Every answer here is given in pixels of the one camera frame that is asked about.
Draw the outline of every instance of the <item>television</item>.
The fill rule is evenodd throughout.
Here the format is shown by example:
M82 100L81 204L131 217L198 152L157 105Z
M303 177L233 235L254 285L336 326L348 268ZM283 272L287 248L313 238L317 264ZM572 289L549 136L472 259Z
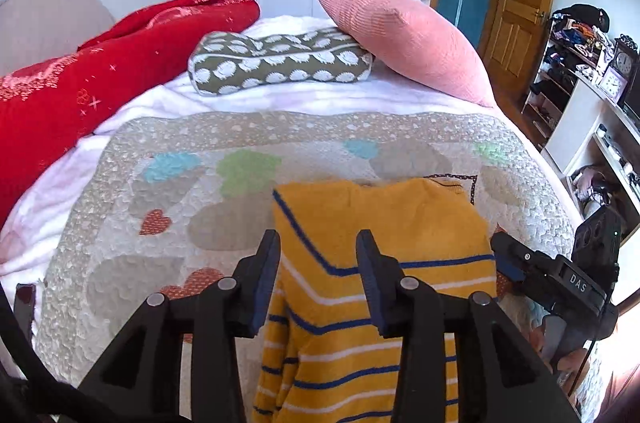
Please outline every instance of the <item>television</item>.
M633 78L631 84L625 89L625 95L622 97L622 101L622 109L640 130L640 67L636 69L635 78Z

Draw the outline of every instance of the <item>green pillow with white hedgehogs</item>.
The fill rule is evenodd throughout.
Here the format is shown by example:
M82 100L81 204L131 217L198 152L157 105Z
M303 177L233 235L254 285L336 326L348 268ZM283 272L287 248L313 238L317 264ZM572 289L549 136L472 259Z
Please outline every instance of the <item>green pillow with white hedgehogs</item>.
M237 33L206 35L189 58L202 94L231 94L266 83L350 83L366 80L373 55L338 28L253 40Z

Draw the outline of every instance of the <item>black bag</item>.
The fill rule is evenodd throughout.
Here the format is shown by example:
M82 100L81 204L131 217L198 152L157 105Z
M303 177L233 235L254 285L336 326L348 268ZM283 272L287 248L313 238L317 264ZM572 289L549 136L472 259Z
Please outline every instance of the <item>black bag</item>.
M583 22L588 26L596 26L603 33L609 32L609 15L604 9L589 4L574 4L569 8L556 11L556 13L571 15L578 22Z

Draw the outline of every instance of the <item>quilted bedspread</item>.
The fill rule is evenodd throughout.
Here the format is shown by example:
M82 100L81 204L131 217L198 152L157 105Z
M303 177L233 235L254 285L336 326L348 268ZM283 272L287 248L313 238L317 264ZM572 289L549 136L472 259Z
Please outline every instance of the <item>quilted bedspread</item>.
M499 223L532 249L570 254L574 234L561 203L518 138L490 116L134 120L112 138L72 210L47 272L36 350L77 385L150 293L198 291L255 252L273 227L276 184L434 175L460 180L491 232ZM238 342L248 407L261 344Z

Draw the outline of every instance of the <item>blue patch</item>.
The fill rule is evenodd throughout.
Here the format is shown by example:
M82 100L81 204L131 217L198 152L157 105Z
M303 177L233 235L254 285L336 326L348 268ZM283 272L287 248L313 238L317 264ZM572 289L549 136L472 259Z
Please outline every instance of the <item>blue patch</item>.
M175 178L198 165L200 158L189 152L156 154L153 162L145 169L143 177L147 183L158 183Z
M373 159L378 155L378 144L368 139L348 139L344 147L354 156L361 159Z

